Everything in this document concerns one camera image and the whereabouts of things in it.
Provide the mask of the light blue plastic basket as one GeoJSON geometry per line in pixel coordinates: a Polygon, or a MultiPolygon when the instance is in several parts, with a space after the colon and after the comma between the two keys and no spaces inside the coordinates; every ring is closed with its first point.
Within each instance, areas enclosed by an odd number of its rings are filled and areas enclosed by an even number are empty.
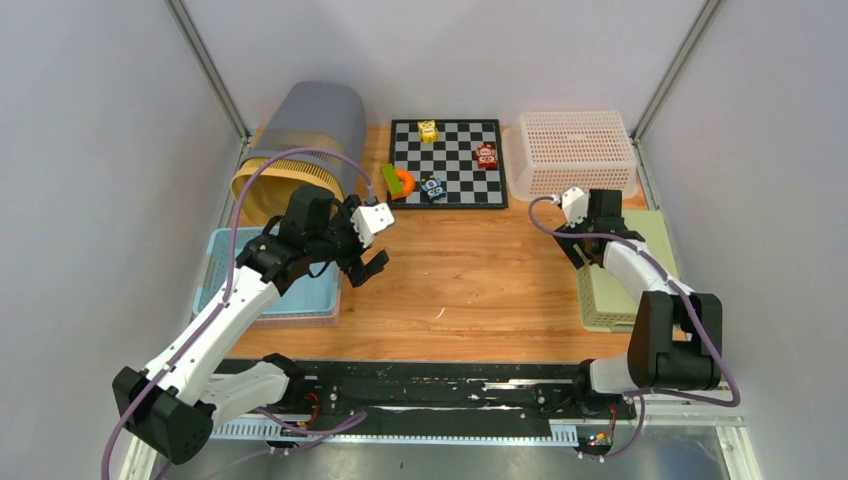
{"type": "MultiPolygon", "coordinates": [[[[198,315],[224,288],[228,274],[228,261],[231,245],[231,228],[215,230],[207,246],[207,268],[203,282],[197,287],[192,307],[198,315]]],[[[308,276],[298,279],[261,317],[261,320],[277,320],[299,317],[329,317],[338,311],[341,294],[341,273],[335,264],[331,264],[320,276],[308,276]]]]}

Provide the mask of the green plastic basket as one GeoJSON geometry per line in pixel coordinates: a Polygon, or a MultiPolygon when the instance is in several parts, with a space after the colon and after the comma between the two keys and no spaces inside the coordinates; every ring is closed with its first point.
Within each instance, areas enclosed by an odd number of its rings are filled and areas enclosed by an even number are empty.
{"type": "MultiPolygon", "coordinates": [[[[646,240],[652,256],[678,277],[666,223],[660,211],[623,210],[626,226],[646,240]]],[[[576,271],[577,300],[582,327],[591,332],[630,333],[637,304],[626,288],[606,269],[584,265],[576,271]]]]}

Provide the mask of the large white plastic basket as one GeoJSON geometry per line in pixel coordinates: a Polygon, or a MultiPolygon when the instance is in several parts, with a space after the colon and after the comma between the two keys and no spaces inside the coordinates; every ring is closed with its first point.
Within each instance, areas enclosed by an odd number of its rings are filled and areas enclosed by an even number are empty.
{"type": "Polygon", "coordinates": [[[508,192],[520,201],[577,186],[638,193],[637,159],[615,110],[524,112],[502,132],[508,192]]]}

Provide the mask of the pink plastic basket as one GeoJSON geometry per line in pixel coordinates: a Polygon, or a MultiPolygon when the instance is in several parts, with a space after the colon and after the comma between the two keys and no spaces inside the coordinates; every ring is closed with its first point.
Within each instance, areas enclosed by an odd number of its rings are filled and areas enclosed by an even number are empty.
{"type": "Polygon", "coordinates": [[[317,328],[333,327],[339,324],[341,291],[333,298],[332,309],[306,316],[261,316],[251,325],[252,328],[317,328]]]}

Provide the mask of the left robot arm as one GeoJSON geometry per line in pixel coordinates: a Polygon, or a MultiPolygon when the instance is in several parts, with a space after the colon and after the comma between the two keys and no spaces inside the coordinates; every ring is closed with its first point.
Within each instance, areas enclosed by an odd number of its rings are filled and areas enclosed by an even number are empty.
{"type": "Polygon", "coordinates": [[[359,287],[388,263],[386,251],[363,254],[395,223],[385,202],[350,195],[340,201],[314,185],[298,188],[283,214],[233,252],[224,284],[166,349],[140,370],[125,367],[112,381],[120,413],[116,427],[143,441],[173,465],[205,446],[213,430],[258,407],[283,413],[306,400],[302,372],[271,354],[247,371],[214,382],[220,362],[245,331],[315,264],[336,265],[359,287]]]}

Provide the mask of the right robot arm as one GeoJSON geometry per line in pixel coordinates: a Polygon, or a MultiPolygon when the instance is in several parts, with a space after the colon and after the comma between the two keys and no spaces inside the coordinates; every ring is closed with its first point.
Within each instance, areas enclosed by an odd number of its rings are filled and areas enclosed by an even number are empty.
{"type": "Polygon", "coordinates": [[[680,283],[659,263],[644,236],[627,226],[620,191],[572,187],[553,202],[566,219],[553,236],[577,271],[605,270],[637,306],[627,351],[582,363],[582,382],[570,392],[575,411],[596,417],[611,394],[715,389],[722,377],[715,357],[720,300],[680,283]]]}

